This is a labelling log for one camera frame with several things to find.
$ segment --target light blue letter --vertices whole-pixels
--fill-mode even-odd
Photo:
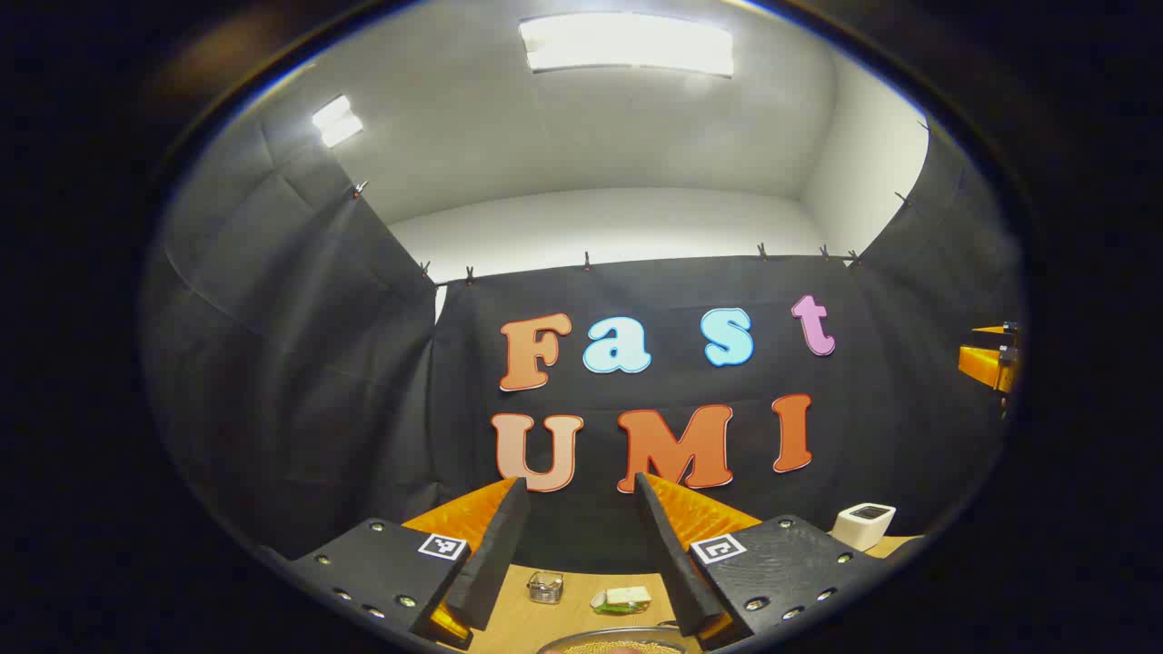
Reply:
[[[606,339],[607,334],[615,335]],[[642,324],[633,318],[607,318],[590,327],[590,343],[582,355],[582,362],[591,372],[642,372],[650,365],[647,354],[647,333]]]
[[[751,319],[741,308],[713,308],[699,324],[711,344],[704,350],[712,365],[739,365],[751,358],[755,342],[747,333]]]

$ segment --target white wall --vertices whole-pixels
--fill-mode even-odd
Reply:
[[[693,189],[594,189],[508,198],[388,228],[434,282],[655,258],[816,254],[822,235],[791,200]],[[443,305],[437,294],[437,314]]]
[[[839,51],[833,58],[832,128],[800,199],[829,253],[859,254],[900,207],[894,193],[912,191],[929,134],[925,115],[878,77]]]

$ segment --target wooden table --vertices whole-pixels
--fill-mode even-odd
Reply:
[[[884,559],[901,543],[920,536],[885,536],[865,554]],[[561,604],[537,604],[529,600],[525,587],[535,568],[509,566],[497,609],[485,631],[473,630],[472,654],[536,654],[538,649],[566,635],[612,627],[655,626],[673,620],[666,588],[657,573],[647,575],[584,575],[565,573],[565,590]],[[634,616],[600,616],[590,607],[590,600],[601,590],[643,585],[650,592],[650,607]],[[701,654],[698,640],[686,639],[686,651]]]

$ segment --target fluorescent light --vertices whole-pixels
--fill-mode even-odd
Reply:
[[[730,33],[679,19],[584,13],[520,24],[534,71],[579,66],[657,66],[732,76]]]
[[[327,126],[327,129],[324,129],[322,134],[323,144],[328,148],[334,148],[361,131],[363,131],[363,122],[361,122],[357,116],[349,113],[348,115]]]
[[[315,127],[320,129],[327,129],[350,112],[351,102],[348,101],[348,97],[340,95],[328,102],[326,107],[315,112],[315,115],[311,116],[311,122],[315,123]]]

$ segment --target metal bowl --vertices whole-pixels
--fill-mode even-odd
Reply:
[[[566,647],[578,645],[590,645],[592,642],[616,642],[619,640],[634,640],[637,642],[650,642],[673,647],[677,654],[686,654],[686,638],[678,633],[678,627],[615,627],[609,630],[590,631],[576,633],[565,638],[559,638],[537,651],[537,654],[545,654],[550,649],[564,651]]]

